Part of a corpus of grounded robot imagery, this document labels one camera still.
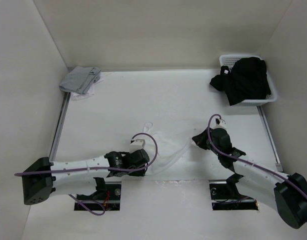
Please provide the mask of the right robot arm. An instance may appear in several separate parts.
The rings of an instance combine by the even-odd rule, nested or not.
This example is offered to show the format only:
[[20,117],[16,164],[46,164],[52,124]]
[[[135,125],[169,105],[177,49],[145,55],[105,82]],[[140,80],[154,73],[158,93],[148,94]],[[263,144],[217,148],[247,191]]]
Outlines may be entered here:
[[233,173],[226,179],[229,197],[242,195],[260,201],[294,229],[307,223],[307,181],[301,174],[290,175],[253,162],[245,152],[233,147],[223,128],[207,128],[192,140],[197,147],[212,151],[220,164]]

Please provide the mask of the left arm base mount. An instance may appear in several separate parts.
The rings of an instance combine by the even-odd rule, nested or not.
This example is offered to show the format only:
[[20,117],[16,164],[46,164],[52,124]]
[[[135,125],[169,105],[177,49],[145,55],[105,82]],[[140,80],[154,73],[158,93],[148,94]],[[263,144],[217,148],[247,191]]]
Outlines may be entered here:
[[121,209],[121,182],[105,182],[104,178],[95,177],[95,186],[91,187],[90,194],[75,196],[75,211],[87,211],[94,215],[103,215],[108,211]]

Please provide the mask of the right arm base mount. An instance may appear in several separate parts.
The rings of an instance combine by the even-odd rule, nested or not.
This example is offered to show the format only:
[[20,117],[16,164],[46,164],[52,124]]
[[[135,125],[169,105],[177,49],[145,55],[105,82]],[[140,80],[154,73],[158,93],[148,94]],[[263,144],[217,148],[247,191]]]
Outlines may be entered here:
[[236,187],[241,175],[234,173],[226,180],[209,182],[211,207],[214,211],[258,211],[258,202],[246,195],[240,194]]

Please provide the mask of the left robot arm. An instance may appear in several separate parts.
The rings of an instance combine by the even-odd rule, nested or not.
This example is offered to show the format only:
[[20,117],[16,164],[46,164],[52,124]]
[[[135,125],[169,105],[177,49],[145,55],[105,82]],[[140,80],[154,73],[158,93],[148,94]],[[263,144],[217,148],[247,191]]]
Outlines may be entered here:
[[85,195],[101,199],[108,178],[143,177],[150,158],[144,149],[132,153],[111,151],[99,157],[73,162],[42,157],[19,173],[23,202],[36,205],[57,195]]

